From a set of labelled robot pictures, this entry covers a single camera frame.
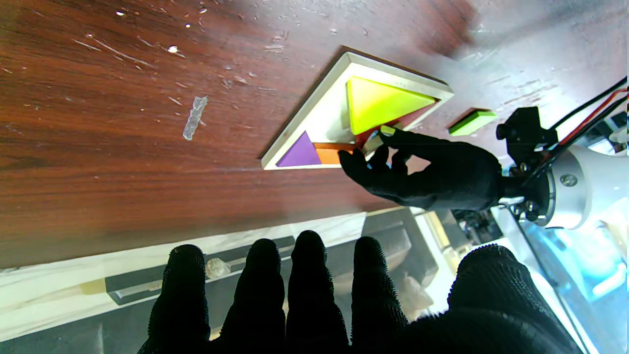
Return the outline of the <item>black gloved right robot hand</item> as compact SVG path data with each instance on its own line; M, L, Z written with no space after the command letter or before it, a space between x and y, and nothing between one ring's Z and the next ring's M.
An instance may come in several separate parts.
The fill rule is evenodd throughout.
M326 248L314 231L296 240L288 286L270 239L254 242L221 334L210 340L206 262L195 245L171 252L141 354L579 354L580 348L507 247L468 253L447 311L409 322L380 244L357 240L352 332L335 304Z

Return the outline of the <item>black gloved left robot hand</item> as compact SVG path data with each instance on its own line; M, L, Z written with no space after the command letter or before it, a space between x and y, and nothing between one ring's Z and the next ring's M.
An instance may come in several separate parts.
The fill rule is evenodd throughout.
M381 127L371 159L339 151L342 170L370 194L423 210L485 210L505 195L498 159L468 143Z

